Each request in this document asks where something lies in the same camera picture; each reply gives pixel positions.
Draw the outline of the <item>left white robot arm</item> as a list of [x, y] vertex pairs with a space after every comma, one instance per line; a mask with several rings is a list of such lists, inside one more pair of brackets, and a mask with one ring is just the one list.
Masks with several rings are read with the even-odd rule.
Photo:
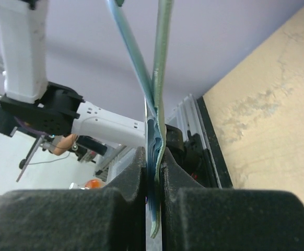
[[85, 101], [46, 75], [47, 1], [0, 1], [0, 106], [49, 135], [90, 136], [131, 147], [145, 145], [142, 122]]

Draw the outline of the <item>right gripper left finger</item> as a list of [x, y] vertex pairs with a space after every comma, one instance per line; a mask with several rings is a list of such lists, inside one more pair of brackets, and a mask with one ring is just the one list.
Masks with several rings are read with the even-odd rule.
[[0, 198], [0, 250], [145, 250], [145, 151], [99, 189]]

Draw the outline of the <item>green leather card holder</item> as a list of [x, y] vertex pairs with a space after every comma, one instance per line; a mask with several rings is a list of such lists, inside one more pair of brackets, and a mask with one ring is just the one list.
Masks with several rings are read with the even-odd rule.
[[163, 105], [168, 55], [172, 1], [158, 2], [154, 66], [150, 73], [132, 33], [126, 16], [121, 9], [123, 1], [108, 1], [108, 7], [119, 29], [129, 53], [136, 77], [145, 96], [145, 156], [147, 204], [151, 219], [150, 237], [155, 238], [160, 230], [160, 166], [166, 149], [166, 124]]

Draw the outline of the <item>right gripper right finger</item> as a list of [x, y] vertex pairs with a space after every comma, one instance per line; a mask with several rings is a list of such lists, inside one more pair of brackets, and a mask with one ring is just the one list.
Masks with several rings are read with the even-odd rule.
[[304, 250], [304, 205], [291, 192], [206, 188], [166, 150], [163, 250]]

